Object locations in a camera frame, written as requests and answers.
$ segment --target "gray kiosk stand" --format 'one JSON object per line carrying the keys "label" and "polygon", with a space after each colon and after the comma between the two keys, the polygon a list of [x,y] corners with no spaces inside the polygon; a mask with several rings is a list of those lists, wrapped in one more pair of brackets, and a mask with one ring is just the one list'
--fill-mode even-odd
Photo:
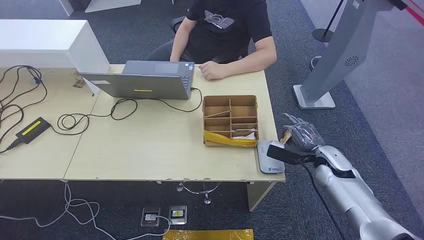
{"label": "gray kiosk stand", "polygon": [[348,0],[319,63],[293,90],[301,109],[333,109],[329,91],[362,64],[370,46],[378,12],[395,6],[387,0]]}

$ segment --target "desk leg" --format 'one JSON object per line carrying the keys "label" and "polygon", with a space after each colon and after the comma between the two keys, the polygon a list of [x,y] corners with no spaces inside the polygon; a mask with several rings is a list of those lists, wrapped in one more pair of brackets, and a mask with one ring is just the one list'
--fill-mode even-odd
{"label": "desk leg", "polygon": [[247,200],[249,211],[252,212],[277,182],[255,182],[247,184]]}

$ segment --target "graphic print on t-shirt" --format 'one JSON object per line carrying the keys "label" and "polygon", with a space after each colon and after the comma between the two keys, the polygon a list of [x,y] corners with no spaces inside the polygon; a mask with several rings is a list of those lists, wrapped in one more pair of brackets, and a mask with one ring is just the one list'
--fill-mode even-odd
{"label": "graphic print on t-shirt", "polygon": [[204,20],[208,23],[215,25],[219,29],[226,29],[234,23],[234,19],[223,17],[220,14],[214,14],[208,10],[204,11]]}

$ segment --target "robotic arm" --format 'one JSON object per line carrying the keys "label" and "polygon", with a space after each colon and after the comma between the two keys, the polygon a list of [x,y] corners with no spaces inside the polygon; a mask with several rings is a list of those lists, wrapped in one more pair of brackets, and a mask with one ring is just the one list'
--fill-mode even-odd
{"label": "robotic arm", "polygon": [[290,117],[295,124],[286,126],[282,143],[269,146],[268,157],[291,165],[312,162],[316,182],[361,240],[422,240],[383,209],[349,160],[337,148],[325,145],[312,124]]}

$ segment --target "black pole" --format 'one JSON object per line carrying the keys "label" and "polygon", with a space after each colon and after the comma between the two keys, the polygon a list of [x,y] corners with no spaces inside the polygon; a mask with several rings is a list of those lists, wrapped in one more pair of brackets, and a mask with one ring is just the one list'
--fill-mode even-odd
{"label": "black pole", "polygon": [[331,38],[333,37],[334,32],[332,32],[330,30],[331,25],[333,24],[334,19],[336,18],[337,13],[339,12],[340,8],[342,7],[344,0],[340,0],[340,2],[338,3],[338,6],[334,12],[334,14],[332,15],[332,18],[327,26],[326,29],[324,28],[318,28],[315,29],[312,32],[312,36],[313,38],[315,38],[316,40],[323,42],[323,43],[329,43]]}
{"label": "black pole", "polygon": [[340,2],[338,3],[337,8],[335,9],[334,14],[332,15],[332,18],[330,20],[330,23],[328,24],[327,28],[325,29],[324,36],[327,35],[327,33],[328,33],[329,29],[330,29],[330,26],[333,24],[334,18],[336,18],[336,15],[339,12],[340,7],[342,6],[342,4],[343,4],[343,0],[340,0]]}

